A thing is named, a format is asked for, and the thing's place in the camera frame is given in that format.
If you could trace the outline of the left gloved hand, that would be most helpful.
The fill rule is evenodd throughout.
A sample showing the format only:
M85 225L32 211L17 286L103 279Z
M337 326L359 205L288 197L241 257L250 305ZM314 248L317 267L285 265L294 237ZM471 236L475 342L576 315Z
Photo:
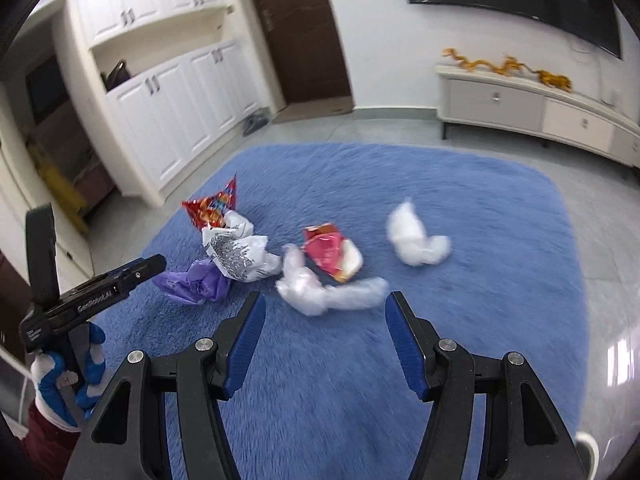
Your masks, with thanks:
M88 323L87 335L81 373L69 370L62 356L53 351L39 351L30 366L36 409L56 428L75 434L84 429L110 381L102 348L104 331Z

